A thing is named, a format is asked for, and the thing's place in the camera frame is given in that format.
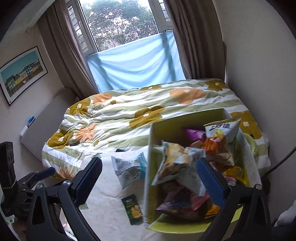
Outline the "gold chocolate snack bag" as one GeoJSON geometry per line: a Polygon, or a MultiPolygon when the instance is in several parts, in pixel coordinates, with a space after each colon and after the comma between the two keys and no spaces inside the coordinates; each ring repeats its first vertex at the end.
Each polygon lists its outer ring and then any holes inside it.
{"type": "Polygon", "coordinates": [[[222,172],[227,181],[244,183],[244,171],[240,166],[234,165],[222,172]]]}

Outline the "sponge crunch snack bag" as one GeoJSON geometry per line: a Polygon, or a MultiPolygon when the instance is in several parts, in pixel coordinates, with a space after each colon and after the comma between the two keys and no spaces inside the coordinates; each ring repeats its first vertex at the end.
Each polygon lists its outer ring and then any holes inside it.
{"type": "Polygon", "coordinates": [[[201,221],[213,207],[208,193],[199,196],[176,181],[162,183],[160,190],[164,200],[155,209],[157,213],[191,221],[201,221]]]}

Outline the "pork floss snack bag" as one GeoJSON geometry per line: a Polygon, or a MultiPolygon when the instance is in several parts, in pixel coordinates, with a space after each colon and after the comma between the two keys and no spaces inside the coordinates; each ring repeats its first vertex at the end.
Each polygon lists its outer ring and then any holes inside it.
{"type": "Polygon", "coordinates": [[[162,141],[163,159],[152,185],[176,180],[195,194],[205,194],[206,188],[197,174],[197,161],[206,156],[203,149],[162,141]]]}

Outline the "white padded headboard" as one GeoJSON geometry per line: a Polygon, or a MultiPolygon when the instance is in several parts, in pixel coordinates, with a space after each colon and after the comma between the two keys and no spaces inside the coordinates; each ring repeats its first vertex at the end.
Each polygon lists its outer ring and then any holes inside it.
{"type": "Polygon", "coordinates": [[[69,88],[60,91],[22,135],[21,144],[37,159],[42,159],[44,144],[59,128],[67,108],[74,104],[75,98],[69,88]]]}

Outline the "white blue chips bag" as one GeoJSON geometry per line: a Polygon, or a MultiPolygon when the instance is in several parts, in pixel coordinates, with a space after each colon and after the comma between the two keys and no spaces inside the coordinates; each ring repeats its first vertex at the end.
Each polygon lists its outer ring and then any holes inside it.
{"type": "Polygon", "coordinates": [[[208,161],[215,161],[224,165],[233,166],[234,142],[240,127],[241,118],[229,118],[214,121],[204,125],[206,139],[202,148],[206,152],[208,161]]]}

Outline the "dark green small packet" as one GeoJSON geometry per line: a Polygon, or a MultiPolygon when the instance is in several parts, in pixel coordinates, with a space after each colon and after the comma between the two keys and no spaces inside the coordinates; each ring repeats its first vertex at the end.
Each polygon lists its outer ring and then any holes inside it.
{"type": "Polygon", "coordinates": [[[143,214],[138,205],[137,198],[134,194],[123,198],[122,204],[125,207],[126,214],[128,216],[131,225],[140,225],[143,222],[143,214]]]}

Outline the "purple snack bag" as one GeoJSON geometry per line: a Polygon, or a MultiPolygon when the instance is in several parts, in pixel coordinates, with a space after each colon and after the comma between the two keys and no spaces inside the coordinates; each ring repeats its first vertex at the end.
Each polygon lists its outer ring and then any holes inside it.
{"type": "Polygon", "coordinates": [[[201,141],[203,143],[206,139],[206,132],[204,130],[183,128],[183,131],[191,143],[195,143],[198,141],[201,141]]]}

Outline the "grey blue snack bag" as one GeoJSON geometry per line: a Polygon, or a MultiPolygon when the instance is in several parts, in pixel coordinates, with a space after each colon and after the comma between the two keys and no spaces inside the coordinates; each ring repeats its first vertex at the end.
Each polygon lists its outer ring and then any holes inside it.
{"type": "Polygon", "coordinates": [[[111,160],[122,189],[134,181],[145,180],[147,160],[143,152],[121,152],[119,156],[112,156],[111,160]]]}

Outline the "floral striped duvet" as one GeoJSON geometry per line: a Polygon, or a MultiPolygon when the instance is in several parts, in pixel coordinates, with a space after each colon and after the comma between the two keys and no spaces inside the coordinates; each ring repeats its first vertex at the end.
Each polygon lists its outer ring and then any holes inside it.
{"type": "Polygon", "coordinates": [[[97,154],[147,146],[150,125],[156,121],[217,108],[241,118],[241,130],[257,144],[259,173],[265,174],[271,166],[265,136],[246,105],[220,79],[111,90],[76,102],[45,142],[42,164],[55,168],[57,178],[72,179],[97,154]]]}

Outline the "framed town picture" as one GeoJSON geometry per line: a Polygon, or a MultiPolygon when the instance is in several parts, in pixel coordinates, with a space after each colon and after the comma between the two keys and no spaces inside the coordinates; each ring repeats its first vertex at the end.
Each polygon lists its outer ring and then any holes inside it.
{"type": "Polygon", "coordinates": [[[1,67],[1,90],[8,105],[47,73],[37,46],[8,61],[1,67]]]}

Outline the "left brown curtain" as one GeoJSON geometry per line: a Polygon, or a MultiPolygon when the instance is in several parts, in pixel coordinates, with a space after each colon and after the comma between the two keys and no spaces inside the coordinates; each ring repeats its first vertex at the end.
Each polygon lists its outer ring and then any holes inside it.
{"type": "Polygon", "coordinates": [[[54,1],[37,21],[44,45],[64,87],[79,99],[98,93],[65,1],[54,1]]]}

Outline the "brown curtain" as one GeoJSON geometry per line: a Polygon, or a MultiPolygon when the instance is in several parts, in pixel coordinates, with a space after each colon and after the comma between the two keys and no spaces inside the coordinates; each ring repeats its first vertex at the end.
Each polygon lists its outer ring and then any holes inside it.
{"type": "Polygon", "coordinates": [[[54,1],[37,21],[44,45],[64,87],[79,99],[98,93],[65,1],[54,1]]]}
{"type": "Polygon", "coordinates": [[[209,0],[164,1],[187,79],[225,78],[226,45],[209,0]]]}

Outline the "light blue window cloth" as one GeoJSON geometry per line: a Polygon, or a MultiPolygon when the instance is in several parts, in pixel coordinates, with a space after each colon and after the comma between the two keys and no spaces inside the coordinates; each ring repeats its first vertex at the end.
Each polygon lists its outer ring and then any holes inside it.
{"type": "Polygon", "coordinates": [[[173,31],[104,50],[86,60],[100,92],[185,79],[173,31]]]}

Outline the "right brown curtain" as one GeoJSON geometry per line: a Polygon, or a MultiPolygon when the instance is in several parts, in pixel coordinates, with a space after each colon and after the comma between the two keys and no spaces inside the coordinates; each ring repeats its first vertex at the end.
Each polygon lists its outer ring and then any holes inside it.
{"type": "Polygon", "coordinates": [[[209,0],[164,1],[187,79],[225,78],[226,45],[209,0]]]}

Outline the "white window frame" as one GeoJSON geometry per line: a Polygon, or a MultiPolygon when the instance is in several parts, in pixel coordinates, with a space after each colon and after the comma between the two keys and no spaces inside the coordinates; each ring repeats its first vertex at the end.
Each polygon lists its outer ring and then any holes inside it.
{"type": "Polygon", "coordinates": [[[172,29],[164,1],[67,1],[85,55],[172,29]]]}

